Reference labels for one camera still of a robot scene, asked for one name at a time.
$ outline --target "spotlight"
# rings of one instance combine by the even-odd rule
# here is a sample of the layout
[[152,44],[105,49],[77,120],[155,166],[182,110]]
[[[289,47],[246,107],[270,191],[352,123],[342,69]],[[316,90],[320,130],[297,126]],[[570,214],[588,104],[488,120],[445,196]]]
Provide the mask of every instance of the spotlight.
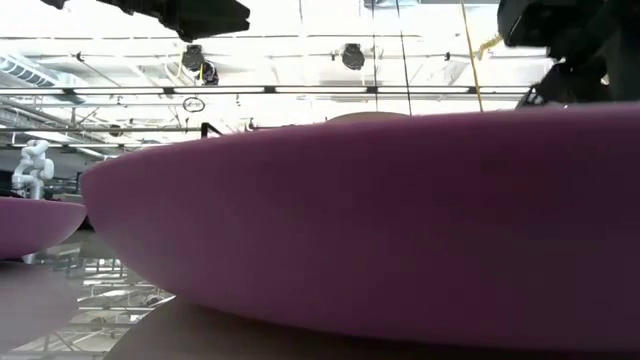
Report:
[[189,45],[182,53],[182,65],[205,86],[218,86],[220,77],[215,65],[202,54],[202,46]]
[[360,44],[346,44],[342,52],[342,63],[348,69],[358,71],[364,66],[364,54],[360,50]]
[[200,66],[204,63],[204,55],[202,55],[202,46],[188,45],[187,50],[182,53],[182,65],[189,71],[200,71]]
[[113,129],[113,132],[110,132],[109,135],[113,136],[113,137],[120,137],[122,135],[124,135],[123,132],[119,131],[122,129],[122,126],[120,125],[110,125],[109,129]]

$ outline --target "pipe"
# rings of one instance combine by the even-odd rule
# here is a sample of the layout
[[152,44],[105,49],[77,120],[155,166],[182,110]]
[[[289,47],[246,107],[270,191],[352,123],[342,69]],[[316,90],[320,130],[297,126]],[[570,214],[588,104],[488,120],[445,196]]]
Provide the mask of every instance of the pipe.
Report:
[[153,284],[90,284],[90,285],[83,285],[83,286],[87,286],[87,287],[98,287],[98,288],[133,288],[133,289],[153,289],[156,288],[157,286],[153,285]]
[[[429,57],[442,57],[444,58],[446,53],[428,53],[428,54],[407,54],[406,58],[407,59],[413,59],[413,58],[420,58],[420,59],[424,59],[424,58],[429,58]],[[234,54],[215,54],[215,53],[203,53],[203,55],[207,56],[207,57],[225,57],[225,58],[232,58],[234,56],[240,56],[238,54],[234,55]],[[270,59],[297,59],[297,58],[303,58],[303,57],[326,57],[326,58],[331,58],[332,57],[332,53],[315,53],[315,54],[285,54],[285,55],[268,55],[268,56],[260,56],[261,58],[264,58],[266,60],[270,60]],[[100,55],[100,54],[87,54],[87,55],[83,55],[84,57],[87,58],[110,58],[110,56],[108,55]],[[40,55],[38,57],[42,57],[43,59],[43,63],[60,63],[60,62],[66,62],[69,61],[69,58],[64,56],[64,55]],[[395,54],[388,54],[385,56],[388,60],[402,60],[404,59],[402,57],[402,55],[395,55]],[[158,65],[158,63],[160,61],[157,61],[157,57],[155,57],[154,55],[130,55],[130,56],[125,56],[125,59],[129,59],[129,60],[137,60],[138,65]],[[154,60],[153,62],[147,61],[147,62],[143,62],[143,60]],[[469,54],[455,54],[452,53],[451,54],[451,59],[452,60],[469,60]],[[548,58],[546,57],[545,54],[539,54],[539,55],[492,55],[491,56],[492,60],[548,60]],[[160,62],[160,63],[164,63],[167,65],[172,64],[171,61],[168,62]]]
[[113,81],[110,77],[108,77],[107,75],[101,73],[100,71],[98,71],[98,69],[94,68],[93,66],[87,64],[86,61],[84,60],[84,57],[83,57],[82,53],[77,53],[75,58],[80,64],[86,66],[87,68],[89,68],[90,70],[95,72],[96,74],[100,75],[103,79],[107,80],[108,82],[112,83],[115,86],[120,86],[120,84],[118,84],[117,82]]
[[58,356],[64,358],[83,358],[91,357],[94,359],[107,355],[106,351],[13,351],[7,356],[26,356],[26,357],[53,357]]
[[200,131],[199,127],[190,128],[120,128],[120,129],[107,129],[107,128],[0,128],[0,133],[22,133],[30,131],[39,132],[64,132],[69,134],[84,134],[84,133],[140,133],[140,132],[187,132],[187,131]]
[[152,307],[128,307],[128,306],[80,306],[78,310],[80,311],[126,311],[126,312],[149,312],[153,311],[156,308]]
[[[378,37],[382,37],[382,38],[399,38],[400,35],[398,34],[382,34],[382,35],[376,35]],[[293,38],[297,38],[298,35],[216,35],[215,38],[213,39],[233,39],[233,40],[243,40],[243,39],[293,39]],[[310,38],[370,38],[370,35],[362,35],[362,34],[314,34],[314,35],[309,35]],[[405,35],[404,36],[405,39],[406,38],[417,38],[417,39],[422,39],[424,36],[419,35],[419,34],[410,34],[410,35]],[[45,41],[52,41],[52,40],[62,40],[62,41],[95,41],[96,39],[93,37],[41,37],[41,36],[34,36],[34,37],[25,37],[25,36],[2,36],[0,37],[0,40],[45,40]],[[178,37],[169,37],[169,36],[164,36],[164,37],[144,37],[144,38],[131,38],[131,37],[103,37],[100,38],[101,41],[132,41],[132,40],[136,40],[136,41],[141,41],[141,42],[148,42],[148,41],[153,41],[153,40],[180,40]]]
[[[491,101],[491,100],[498,100],[498,101],[509,101],[509,100],[514,100],[517,99],[519,100],[520,98],[522,98],[522,95],[524,94],[524,92],[522,93],[518,93],[518,94],[485,94],[484,96],[487,97],[486,99],[484,99],[485,101]],[[367,94],[363,94],[363,97],[359,98],[359,101],[362,100],[366,100],[368,99],[367,97],[365,97]],[[398,96],[397,94],[379,94],[381,99],[385,99],[385,100],[394,100],[397,99]],[[416,100],[437,100],[440,99],[442,96],[446,96],[447,100],[460,100],[460,101],[466,101],[469,99],[475,99],[476,96],[474,94],[415,94],[412,93],[411,97],[416,99]],[[331,100],[331,98],[322,96],[322,94],[317,94],[317,100]],[[42,104],[39,105],[39,107],[41,108],[50,108],[50,109],[62,109],[62,108],[71,108],[71,107],[76,107],[76,108],[92,108],[92,107],[101,107],[101,108],[113,108],[113,107],[126,107],[126,108],[131,108],[131,107],[155,107],[155,106],[161,106],[161,107],[167,107],[167,106],[182,106],[183,102],[166,102],[166,103],[120,103],[120,104],[116,104],[116,103],[89,103],[89,104],[82,104],[82,105],[74,105],[74,104]]]
[[70,126],[71,123],[67,122],[59,117],[53,116],[53,115],[49,115],[47,113],[44,113],[42,111],[38,111],[38,110],[34,110],[33,108],[30,108],[28,106],[22,105],[20,103],[17,103],[13,100],[9,100],[7,98],[4,97],[0,97],[0,104],[3,105],[7,105],[7,106],[11,106],[13,108],[19,109],[24,111],[25,113],[29,114],[29,116],[33,116],[35,119],[44,122],[44,123],[48,123],[48,122],[54,122],[56,124],[61,124],[64,126]]
[[137,324],[128,324],[128,323],[104,323],[104,324],[96,324],[96,323],[71,323],[67,324],[65,328],[102,328],[102,329],[130,329]]

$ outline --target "purple bowl rim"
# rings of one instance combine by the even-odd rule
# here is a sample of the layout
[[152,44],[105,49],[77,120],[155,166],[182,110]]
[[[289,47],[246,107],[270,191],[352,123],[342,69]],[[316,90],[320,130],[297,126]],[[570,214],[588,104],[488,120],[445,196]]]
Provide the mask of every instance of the purple bowl rim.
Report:
[[[579,107],[570,107],[570,108],[526,108],[526,109],[521,109],[518,110],[518,114],[528,114],[529,116],[531,116],[531,114],[533,115],[540,115],[540,117],[537,120],[543,120],[543,121],[547,121],[546,120],[546,115],[548,115],[549,113],[556,113],[556,114],[569,114],[569,115],[589,115],[592,113],[593,109],[604,109],[607,110],[609,112],[611,112],[612,110],[617,110],[618,112],[626,112],[626,111],[634,111],[634,113],[637,113],[638,110],[640,110],[640,105],[638,104],[632,104],[632,103],[594,103],[594,104],[585,104],[585,105],[581,105]],[[364,113],[378,113],[378,112],[382,112],[382,113],[388,113],[386,111],[364,111]],[[409,119],[425,119],[425,118],[432,118],[432,119],[439,119],[442,121],[442,118],[444,117],[448,117],[448,116],[456,116],[456,117],[461,117],[464,118],[465,120],[469,120],[469,119],[473,119],[473,120],[477,120],[477,121],[487,121],[487,120],[495,120],[492,118],[493,115],[498,115],[498,117],[505,117],[506,114],[509,113],[513,113],[514,111],[487,111],[487,112],[463,112],[463,113],[449,113],[449,114],[420,114],[420,115],[414,115],[414,116],[409,116],[406,115],[403,117],[398,117],[397,120],[400,120],[399,122],[397,122],[396,124],[407,124],[406,121],[408,121]],[[277,129],[277,130],[271,130],[271,131],[267,131],[267,132],[249,132],[249,133],[238,133],[238,134],[233,134],[233,135],[228,135],[222,138],[222,142],[223,144],[220,144],[219,146],[228,146],[227,142],[228,141],[233,141],[230,140],[230,138],[234,138],[234,137],[248,137],[248,136],[267,136],[267,134],[273,134],[275,132],[278,132],[280,134],[291,134],[291,133],[296,133],[297,131],[301,131],[301,128],[309,128],[309,127],[316,127],[318,129],[322,129],[327,127],[327,125],[331,125],[331,126],[351,126],[351,127],[364,127],[365,129],[369,126],[372,126],[373,131],[386,131],[389,126],[388,123],[385,122],[385,126],[386,127],[381,127],[380,126],[380,121],[378,122],[370,122],[370,123],[366,123],[366,122],[360,122],[360,123],[349,123],[349,122],[340,122],[340,121],[328,121],[326,123],[316,123],[316,124],[309,124],[309,125],[303,125],[303,126],[293,126],[293,127],[284,127],[281,129]],[[517,121],[505,121],[504,119],[500,120],[501,125],[500,126],[518,126],[518,122]],[[153,147],[150,149],[146,149],[144,151],[139,151],[139,152],[132,152],[129,154],[125,154],[121,157],[118,157],[117,159],[113,159],[113,160],[108,160],[108,161],[104,161],[98,164],[95,164],[94,166],[91,166],[87,171],[85,171],[82,176],[80,177],[80,183],[82,184],[84,181],[86,181],[86,179],[89,178],[94,178],[95,176],[97,176],[96,174],[101,174],[104,173],[105,171],[108,172],[110,171],[109,169],[113,169],[113,168],[120,168],[122,166],[126,166],[126,164],[130,164],[132,161],[136,161],[138,158],[144,158],[144,157],[148,157],[148,156],[159,156],[159,155],[163,155],[165,153],[171,152],[171,151],[175,151],[176,148],[182,148],[185,146],[190,146],[191,144],[194,143],[207,143],[208,145],[202,145],[203,147],[208,147],[208,146],[212,146],[212,144],[214,144],[216,141],[212,141],[212,140],[219,140],[220,138],[206,138],[206,139],[195,139],[195,140],[189,140],[189,141],[184,141],[184,142],[178,142],[178,143],[173,143],[171,145],[167,145],[167,146],[159,146],[159,147]]]
[[38,206],[42,206],[42,204],[47,204],[45,206],[67,206],[67,207],[75,207],[77,209],[85,209],[85,206],[82,204],[74,204],[74,203],[67,203],[67,202],[62,202],[62,201],[48,201],[48,200],[34,200],[34,199],[21,199],[21,198],[10,198],[10,197],[0,197],[0,202],[5,202],[5,203],[28,203],[31,205],[36,205],[38,204]]

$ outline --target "ceiling light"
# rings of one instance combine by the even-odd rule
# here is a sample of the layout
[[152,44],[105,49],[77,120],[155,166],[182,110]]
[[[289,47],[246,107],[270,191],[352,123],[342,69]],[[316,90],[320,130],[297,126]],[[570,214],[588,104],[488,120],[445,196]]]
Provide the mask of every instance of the ceiling light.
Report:
[[360,44],[346,44],[342,52],[342,63],[350,70],[362,70],[365,58]]
[[173,91],[176,94],[260,94],[264,93],[264,87],[239,87],[239,86],[202,86],[202,87],[177,87]]
[[166,145],[171,145],[171,144],[125,144],[124,147],[137,149],[137,148],[166,146]]
[[[29,145],[27,145],[27,144],[7,144],[6,146],[15,147],[15,148],[24,148],[24,147],[27,147]],[[63,146],[64,146],[63,144],[49,144],[49,148],[61,148]]]
[[23,95],[23,96],[39,96],[39,95],[64,95],[62,89],[47,89],[47,88],[33,88],[33,89],[0,89],[0,95]]
[[99,152],[97,152],[97,151],[93,151],[93,150],[90,150],[90,149],[86,149],[86,148],[78,148],[78,151],[80,151],[80,152],[82,152],[82,153],[85,153],[85,154],[87,154],[87,155],[91,155],[91,156],[97,157],[97,158],[101,158],[101,159],[104,159],[104,158],[105,158],[105,155],[104,155],[104,154],[100,154]]
[[345,87],[329,87],[329,86],[278,86],[276,92],[281,94],[353,94],[366,93],[366,86],[345,86]]
[[119,144],[69,144],[73,148],[114,148],[120,147]]
[[529,91],[528,87],[521,86],[501,86],[501,87],[481,87],[480,93],[482,94],[524,94]]
[[25,134],[27,134],[29,136],[39,137],[41,139],[45,139],[45,140],[49,140],[49,141],[62,142],[62,143],[75,141],[73,138],[70,138],[70,137],[68,137],[66,135],[63,135],[61,133],[58,133],[58,132],[28,131]]
[[164,94],[164,89],[160,87],[141,88],[80,88],[74,89],[78,95],[148,95]]
[[407,91],[406,86],[381,86],[379,93],[383,94],[466,94],[469,88],[466,86],[411,86]]

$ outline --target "black equipment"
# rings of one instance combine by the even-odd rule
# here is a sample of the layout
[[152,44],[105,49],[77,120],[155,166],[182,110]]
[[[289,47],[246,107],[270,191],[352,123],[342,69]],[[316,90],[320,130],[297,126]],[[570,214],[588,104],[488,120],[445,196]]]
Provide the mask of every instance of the black equipment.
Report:
[[556,60],[521,106],[640,101],[640,1],[502,0],[498,30],[507,46]]
[[360,50],[360,44],[347,44],[342,52],[342,63],[348,69],[361,70],[364,66],[364,54]]
[[[62,9],[67,0],[41,0]],[[235,0],[99,0],[117,6],[127,14],[134,12],[157,18],[174,30],[183,41],[249,29],[250,11]]]
[[218,76],[218,70],[213,65],[213,63],[205,61],[201,66],[202,69],[200,71],[202,74],[200,77],[202,79],[203,85],[218,86],[218,84],[220,83],[220,77]]
[[202,46],[189,45],[187,50],[182,54],[182,65],[189,71],[200,71],[200,66],[205,62],[202,54]]

